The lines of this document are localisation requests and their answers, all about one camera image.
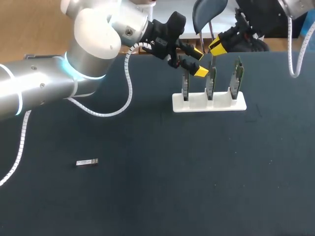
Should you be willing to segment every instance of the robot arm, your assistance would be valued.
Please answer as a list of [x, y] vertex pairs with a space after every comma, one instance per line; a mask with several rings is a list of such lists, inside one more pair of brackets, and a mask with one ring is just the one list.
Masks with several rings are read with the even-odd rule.
[[169, 22], [148, 21], [131, 2], [62, 0], [61, 10], [74, 20], [74, 37], [64, 57], [27, 57], [0, 64], [0, 118], [59, 99], [93, 94], [106, 76], [122, 44], [150, 43], [149, 53], [169, 65], [204, 77], [208, 70], [178, 56], [177, 48], [196, 59], [203, 54], [179, 36], [186, 19], [175, 12]]

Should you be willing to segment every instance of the black mat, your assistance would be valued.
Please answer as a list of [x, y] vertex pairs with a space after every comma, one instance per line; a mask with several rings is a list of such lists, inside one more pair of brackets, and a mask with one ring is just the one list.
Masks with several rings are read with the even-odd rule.
[[[218, 59], [226, 90], [237, 54]], [[115, 118], [68, 101], [31, 114], [23, 159], [0, 188], [0, 236], [283, 236], [315, 233], [315, 54], [289, 78], [282, 53], [242, 55], [246, 112], [175, 114], [181, 70], [133, 56], [134, 98]], [[126, 101], [123, 58], [83, 99]], [[203, 91], [194, 79], [191, 91]], [[23, 116], [0, 123], [0, 177]], [[73, 167], [99, 158], [99, 166]]]

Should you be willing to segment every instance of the slotted stand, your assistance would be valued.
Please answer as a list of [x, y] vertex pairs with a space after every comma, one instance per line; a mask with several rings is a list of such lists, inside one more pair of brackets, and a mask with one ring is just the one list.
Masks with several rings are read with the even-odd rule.
[[236, 61], [230, 87], [226, 92], [214, 92], [217, 69], [210, 64], [204, 92], [189, 93], [189, 73], [183, 75], [182, 93], [173, 94], [173, 111], [180, 112], [227, 112], [244, 111], [246, 102], [239, 91], [244, 68], [239, 60]]

